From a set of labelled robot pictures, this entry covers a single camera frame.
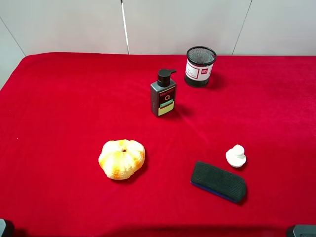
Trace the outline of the black mesh pen holder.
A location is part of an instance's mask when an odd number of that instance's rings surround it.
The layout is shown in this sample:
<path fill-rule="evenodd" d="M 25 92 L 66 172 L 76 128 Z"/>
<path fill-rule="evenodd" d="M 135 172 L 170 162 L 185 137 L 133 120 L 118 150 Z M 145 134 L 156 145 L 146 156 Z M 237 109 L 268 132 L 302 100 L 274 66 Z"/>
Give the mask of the black mesh pen holder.
<path fill-rule="evenodd" d="M 216 52 L 205 46 L 194 46 L 187 51 L 186 57 L 186 84 L 198 88 L 207 86 L 217 59 Z"/>

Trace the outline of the black base corner right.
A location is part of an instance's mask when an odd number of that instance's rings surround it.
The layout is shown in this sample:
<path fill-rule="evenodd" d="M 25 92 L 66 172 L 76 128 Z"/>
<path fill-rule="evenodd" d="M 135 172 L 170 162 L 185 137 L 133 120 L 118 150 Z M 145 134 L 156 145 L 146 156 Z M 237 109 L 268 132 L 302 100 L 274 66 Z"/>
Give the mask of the black base corner right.
<path fill-rule="evenodd" d="M 316 237 L 316 225 L 294 225 L 286 231 L 287 237 Z"/>

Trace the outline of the small white duck figurine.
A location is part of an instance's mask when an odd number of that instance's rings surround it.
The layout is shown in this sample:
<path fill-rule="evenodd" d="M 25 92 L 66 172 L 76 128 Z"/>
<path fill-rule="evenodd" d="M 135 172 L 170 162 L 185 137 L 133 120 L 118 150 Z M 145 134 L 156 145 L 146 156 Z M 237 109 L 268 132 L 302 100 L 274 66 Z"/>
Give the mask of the small white duck figurine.
<path fill-rule="evenodd" d="M 246 156 L 244 154 L 244 147 L 237 144 L 229 149 L 226 154 L 226 160 L 230 166 L 234 168 L 240 168 L 246 163 Z"/>

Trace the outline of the black whiteboard eraser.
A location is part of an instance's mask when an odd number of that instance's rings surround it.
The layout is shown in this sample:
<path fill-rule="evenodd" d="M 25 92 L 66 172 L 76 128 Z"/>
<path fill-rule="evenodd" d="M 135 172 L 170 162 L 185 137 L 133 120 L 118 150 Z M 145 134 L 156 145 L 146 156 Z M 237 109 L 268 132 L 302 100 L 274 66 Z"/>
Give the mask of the black whiteboard eraser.
<path fill-rule="evenodd" d="M 202 161 L 195 163 L 190 182 L 234 203 L 240 203 L 246 195 L 246 182 L 241 176 Z"/>

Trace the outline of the dark pump dispenser bottle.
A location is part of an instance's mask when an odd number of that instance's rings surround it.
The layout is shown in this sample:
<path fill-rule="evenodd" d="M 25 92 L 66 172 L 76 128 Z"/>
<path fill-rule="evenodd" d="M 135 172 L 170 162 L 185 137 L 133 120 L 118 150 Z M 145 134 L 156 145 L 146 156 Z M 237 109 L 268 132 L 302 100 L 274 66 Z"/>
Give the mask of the dark pump dispenser bottle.
<path fill-rule="evenodd" d="M 176 70 L 160 69 L 158 79 L 150 85 L 151 111 L 156 117 L 160 117 L 175 107 L 177 84 L 171 78 Z"/>

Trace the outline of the black base corner left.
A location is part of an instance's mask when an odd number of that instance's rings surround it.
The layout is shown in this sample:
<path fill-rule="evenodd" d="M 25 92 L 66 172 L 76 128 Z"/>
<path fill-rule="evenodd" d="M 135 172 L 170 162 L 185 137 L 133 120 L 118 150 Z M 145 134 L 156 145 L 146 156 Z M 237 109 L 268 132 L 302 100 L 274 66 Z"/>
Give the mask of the black base corner left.
<path fill-rule="evenodd" d="M 0 237 L 12 237 L 13 232 L 13 223 L 5 219 L 0 219 Z"/>

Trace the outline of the white vertical wall strip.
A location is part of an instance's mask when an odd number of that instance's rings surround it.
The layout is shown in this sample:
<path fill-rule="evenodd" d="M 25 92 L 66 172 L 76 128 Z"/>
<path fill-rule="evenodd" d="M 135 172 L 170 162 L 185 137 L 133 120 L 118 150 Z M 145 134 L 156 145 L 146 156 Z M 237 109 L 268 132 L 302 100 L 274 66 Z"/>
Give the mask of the white vertical wall strip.
<path fill-rule="evenodd" d="M 123 27 L 124 27 L 124 34 L 125 34 L 125 42 L 126 42 L 127 54 L 129 55 L 130 54 L 130 49 L 129 49 L 127 24 L 126 24 L 126 17 L 125 17 L 123 0 L 120 0 L 120 3 L 121 3 L 121 12 L 122 12 L 122 19 L 123 19 Z"/>

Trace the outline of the peeled orange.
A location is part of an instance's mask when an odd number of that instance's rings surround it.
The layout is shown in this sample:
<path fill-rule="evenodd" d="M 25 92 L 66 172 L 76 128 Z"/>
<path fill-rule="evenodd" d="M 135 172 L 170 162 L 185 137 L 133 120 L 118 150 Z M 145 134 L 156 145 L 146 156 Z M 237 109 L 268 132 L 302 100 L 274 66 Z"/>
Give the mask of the peeled orange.
<path fill-rule="evenodd" d="M 98 163 L 113 180 L 130 178 L 145 161 L 145 148 L 135 140 L 111 140 L 104 144 Z"/>

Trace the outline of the black base corner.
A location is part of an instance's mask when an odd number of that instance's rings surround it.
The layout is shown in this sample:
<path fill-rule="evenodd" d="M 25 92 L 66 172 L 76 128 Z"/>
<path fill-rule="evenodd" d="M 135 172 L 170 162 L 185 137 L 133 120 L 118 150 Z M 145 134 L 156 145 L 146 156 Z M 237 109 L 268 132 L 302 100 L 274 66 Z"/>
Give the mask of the black base corner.
<path fill-rule="evenodd" d="M 294 225 L 286 231 L 287 237 L 316 237 L 316 225 Z"/>
<path fill-rule="evenodd" d="M 12 237 L 13 232 L 13 223 L 5 219 L 0 219 L 0 237 Z"/>

